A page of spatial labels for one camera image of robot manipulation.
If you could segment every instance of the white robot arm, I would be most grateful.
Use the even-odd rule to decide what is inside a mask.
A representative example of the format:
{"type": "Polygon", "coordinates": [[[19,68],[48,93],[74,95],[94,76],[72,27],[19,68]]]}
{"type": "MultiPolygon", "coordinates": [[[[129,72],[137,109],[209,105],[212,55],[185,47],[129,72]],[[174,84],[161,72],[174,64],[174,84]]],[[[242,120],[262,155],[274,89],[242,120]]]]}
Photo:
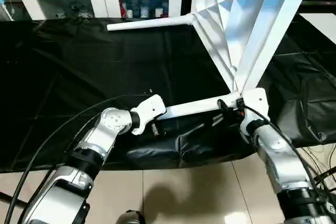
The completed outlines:
{"type": "MultiPolygon", "coordinates": [[[[249,139],[265,162],[267,174],[285,215],[285,224],[334,223],[326,208],[326,204],[331,204],[313,188],[297,152],[284,139],[284,135],[269,124],[264,89],[247,91],[234,99],[229,107],[231,111],[238,110],[244,116],[240,125],[242,136],[249,139]]],[[[221,104],[226,106],[220,100],[215,105],[217,109],[221,109],[221,104]]],[[[131,111],[116,108],[104,110],[96,126],[85,135],[64,166],[57,169],[28,206],[22,223],[84,223],[90,209],[86,199],[116,137],[128,131],[135,135],[141,134],[147,123],[166,111],[173,109],[166,108],[158,95],[148,98],[131,111]]]]}

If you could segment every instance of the black plastic sheet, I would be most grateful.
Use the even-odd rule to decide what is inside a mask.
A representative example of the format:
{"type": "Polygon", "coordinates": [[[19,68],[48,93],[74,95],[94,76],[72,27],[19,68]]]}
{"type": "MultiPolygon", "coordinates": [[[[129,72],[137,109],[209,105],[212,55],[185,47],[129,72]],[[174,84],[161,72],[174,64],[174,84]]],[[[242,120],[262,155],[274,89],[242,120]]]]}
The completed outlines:
{"type": "MultiPolygon", "coordinates": [[[[109,106],[130,109],[154,93],[167,106],[229,93],[192,26],[107,32],[106,24],[119,21],[0,23],[0,172],[24,169],[58,126],[103,100],[117,97],[57,132],[34,169],[58,161],[78,130],[109,106]]],[[[259,84],[271,119],[296,146],[335,142],[334,55],[335,45],[298,16],[259,84]]],[[[157,137],[150,125],[141,136],[121,135],[105,169],[191,167],[253,153],[238,125],[218,121],[219,114],[157,122],[157,137]]]]}

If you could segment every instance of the white metal frame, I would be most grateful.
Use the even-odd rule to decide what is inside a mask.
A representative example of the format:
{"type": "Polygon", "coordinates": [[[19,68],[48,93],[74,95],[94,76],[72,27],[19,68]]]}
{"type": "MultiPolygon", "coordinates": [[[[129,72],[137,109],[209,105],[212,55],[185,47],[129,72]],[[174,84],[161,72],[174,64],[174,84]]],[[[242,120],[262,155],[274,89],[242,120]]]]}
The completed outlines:
{"type": "Polygon", "coordinates": [[[180,24],[193,25],[231,93],[169,107],[159,119],[234,106],[240,94],[255,89],[302,0],[193,0],[192,12],[108,25],[108,31],[180,24]]]}

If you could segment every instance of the white tube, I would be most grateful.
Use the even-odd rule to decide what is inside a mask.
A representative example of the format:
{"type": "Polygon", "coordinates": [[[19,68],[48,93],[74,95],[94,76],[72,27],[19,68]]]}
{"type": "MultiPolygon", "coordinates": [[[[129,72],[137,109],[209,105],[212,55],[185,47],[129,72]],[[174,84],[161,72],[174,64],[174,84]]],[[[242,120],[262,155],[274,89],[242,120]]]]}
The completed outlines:
{"type": "Polygon", "coordinates": [[[116,23],[107,25],[107,31],[142,29],[159,26],[177,26],[177,25],[191,25],[194,15],[187,14],[180,17],[149,19],[144,21],[116,23]]]}
{"type": "Polygon", "coordinates": [[[205,100],[199,100],[195,102],[189,102],[179,104],[171,107],[167,107],[167,112],[158,117],[158,120],[165,120],[170,118],[176,118],[184,115],[192,115],[212,110],[218,110],[217,101],[223,100],[229,108],[236,106],[236,100],[240,98],[239,92],[232,92],[227,95],[221,95],[220,97],[212,97],[205,100]]]}
{"type": "Polygon", "coordinates": [[[0,8],[0,14],[3,13],[3,17],[6,21],[14,21],[6,8],[6,5],[0,5],[0,8]]]}

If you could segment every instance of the beige floor tile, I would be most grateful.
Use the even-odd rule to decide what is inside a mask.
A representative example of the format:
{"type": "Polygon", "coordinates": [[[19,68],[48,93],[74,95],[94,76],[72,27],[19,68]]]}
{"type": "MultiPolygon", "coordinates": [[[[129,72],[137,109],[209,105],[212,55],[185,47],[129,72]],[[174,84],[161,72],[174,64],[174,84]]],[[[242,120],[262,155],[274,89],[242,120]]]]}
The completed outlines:
{"type": "Polygon", "coordinates": [[[258,155],[253,154],[233,164],[253,224],[282,223],[284,215],[258,155]]]}
{"type": "MultiPolygon", "coordinates": [[[[300,154],[302,157],[312,166],[315,168],[316,171],[318,172],[325,172],[329,170],[331,167],[336,165],[336,151],[334,151],[332,157],[331,157],[331,167],[329,165],[329,157],[331,155],[332,149],[335,146],[335,144],[327,144],[327,145],[318,145],[318,146],[313,146],[310,148],[303,148],[305,151],[302,149],[299,149],[300,154]]],[[[336,182],[332,178],[332,176],[327,177],[324,180],[329,188],[334,188],[336,187],[336,182]]]]}
{"type": "Polygon", "coordinates": [[[148,224],[251,223],[232,163],[144,171],[148,224]]]}
{"type": "Polygon", "coordinates": [[[142,210],[142,171],[102,171],[94,184],[87,224],[114,224],[127,210],[142,210]]]}
{"type": "MultiPolygon", "coordinates": [[[[21,178],[22,173],[8,173],[0,174],[0,191],[8,195],[13,195],[17,183],[21,178]]],[[[19,199],[23,201],[28,201],[37,186],[41,182],[45,175],[45,171],[31,172],[29,173],[27,180],[22,188],[19,199]]],[[[0,220],[4,221],[8,210],[8,204],[0,202],[0,220]]],[[[15,208],[11,223],[17,223],[18,218],[21,214],[21,209],[15,208]]]]}

